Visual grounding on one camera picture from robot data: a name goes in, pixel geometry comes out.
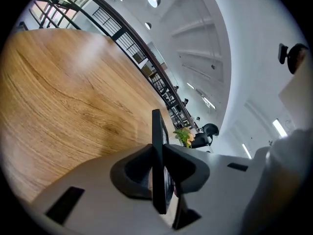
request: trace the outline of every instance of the black slot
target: black slot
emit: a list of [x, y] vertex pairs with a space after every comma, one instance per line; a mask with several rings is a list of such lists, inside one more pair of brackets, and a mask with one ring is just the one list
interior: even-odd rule
[[84, 189], [71, 186], [46, 212], [46, 215], [53, 221], [62, 225], [69, 216], [74, 206], [84, 193]]
[[192, 209], [187, 207], [186, 201], [183, 196], [179, 198], [175, 220], [172, 225], [174, 230], [179, 230], [191, 223], [200, 219], [201, 216]]
[[227, 167], [233, 168], [235, 170], [246, 171], [248, 166], [236, 163], [230, 163]]

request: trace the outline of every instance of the metal railing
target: metal railing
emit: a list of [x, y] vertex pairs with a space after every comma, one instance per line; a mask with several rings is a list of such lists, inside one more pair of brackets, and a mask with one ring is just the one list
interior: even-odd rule
[[[122, 26], [120, 26], [112, 17], [110, 17], [110, 15], [101, 7], [99, 7], [93, 13], [93, 16], [102, 24], [106, 31], [111, 34], [111, 36], [113, 36], [122, 28]], [[134, 43], [127, 32], [120, 36], [116, 41], [136, 60], [137, 63], [141, 63], [146, 59], [145, 54], [141, 51], [138, 45]]]
[[[36, 19], [37, 23], [39, 24], [39, 28], [44, 27], [46, 19], [49, 20], [50, 25], [53, 25], [55, 28], [59, 28], [59, 25], [55, 23], [53, 18], [49, 16], [50, 10], [54, 8], [62, 15], [62, 18], [65, 18], [69, 22], [69, 24], [71, 24], [76, 29], [80, 29], [80, 27], [61, 10], [61, 3], [59, 0], [43, 1], [46, 1], [50, 7], [47, 11], [44, 11], [35, 2], [35, 5], [43, 14], [41, 21]], [[127, 56], [129, 56], [133, 64], [140, 70], [142, 75], [146, 77], [151, 86], [164, 100], [169, 112], [172, 113], [174, 120], [177, 122], [177, 126], [191, 125], [193, 127], [193, 123], [186, 108], [182, 104], [181, 99], [179, 98], [176, 90], [174, 89], [174, 86], [161, 67], [160, 63], [157, 61], [156, 57], [150, 51], [148, 46], [143, 42], [134, 29], [124, 20], [124, 18], [121, 17], [121, 15], [119, 15], [104, 0], [92, 0], [99, 6], [99, 8], [92, 15], [89, 15], [74, 1], [63, 1], [66, 1], [66, 4], [70, 5], [71, 9], [74, 9], [77, 12], [81, 12], [84, 16], [86, 16], [97, 28], [99, 28], [100, 31], [103, 32], [103, 34], [110, 36], [112, 40], [121, 48], [121, 50]], [[152, 78], [149, 78], [138, 66], [138, 64], [146, 58], [151, 62], [152, 67], [155, 68], [154, 77]], [[164, 97], [165, 93], [169, 95], [171, 100], [167, 100], [166, 97]]]

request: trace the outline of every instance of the wood grain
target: wood grain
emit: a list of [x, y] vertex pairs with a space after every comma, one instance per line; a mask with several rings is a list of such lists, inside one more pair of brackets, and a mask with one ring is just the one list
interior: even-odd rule
[[32, 201], [80, 163], [152, 141], [165, 104], [109, 38], [72, 29], [11, 36], [0, 60], [2, 168]]

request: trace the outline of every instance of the glass window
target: glass window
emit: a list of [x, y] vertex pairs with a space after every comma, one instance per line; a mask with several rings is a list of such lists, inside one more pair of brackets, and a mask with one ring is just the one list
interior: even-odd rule
[[[65, 15], [68, 16], [68, 18], [73, 19], [73, 17], [76, 15], [77, 11], [75, 10], [68, 10]], [[69, 21], [66, 18], [63, 18], [60, 22], [59, 27], [60, 28], [67, 28], [69, 24]]]
[[[66, 12], [66, 9], [61, 9], [61, 8], [60, 8], [60, 10], [61, 10], [63, 13]], [[57, 11], [57, 12], [54, 14], [52, 20], [53, 20], [53, 22], [57, 25], [61, 18], [62, 18], [62, 14], [61, 14], [59, 11]]]
[[33, 12], [33, 14], [39, 19], [42, 15], [42, 12], [40, 11], [40, 9], [37, 7], [36, 4], [34, 4], [32, 7], [31, 7], [31, 10]]
[[82, 7], [88, 0], [77, 0], [75, 3], [79, 6]]
[[[56, 9], [52, 7], [52, 8], [50, 9], [50, 11], [48, 12], [48, 17], [51, 18], [51, 17], [53, 16], [53, 13], [54, 13], [55, 11], [56, 11]], [[49, 28], [49, 24], [51, 24], [51, 23], [50, 23], [50, 20], [49, 20], [48, 18], [45, 18], [45, 17], [43, 17], [42, 20], [43, 20], [43, 19], [45, 19], [44, 24], [43, 24], [44, 28], [47, 28], [47, 27]]]

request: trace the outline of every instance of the window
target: window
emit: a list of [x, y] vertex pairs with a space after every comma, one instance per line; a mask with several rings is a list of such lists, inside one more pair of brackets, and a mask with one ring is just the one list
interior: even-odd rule
[[[71, 0], [75, 4], [77, 4], [79, 7], [83, 7], [89, 0]], [[51, 7], [47, 4], [45, 1], [36, 1], [38, 6], [46, 13], [48, 13], [48, 17], [53, 20], [53, 22], [58, 25], [60, 28], [67, 28], [69, 25], [69, 21], [62, 16], [60, 12], [58, 12], [54, 7]], [[37, 5], [33, 5], [31, 7], [32, 14], [37, 18], [37, 20], [42, 23], [42, 25], [46, 28], [55, 27], [50, 22], [49, 19], [45, 18], [44, 14], [40, 11]], [[71, 10], [71, 9], [64, 9], [61, 8], [59, 5], [57, 6], [64, 14], [66, 14], [70, 19], [72, 19], [77, 11]]]

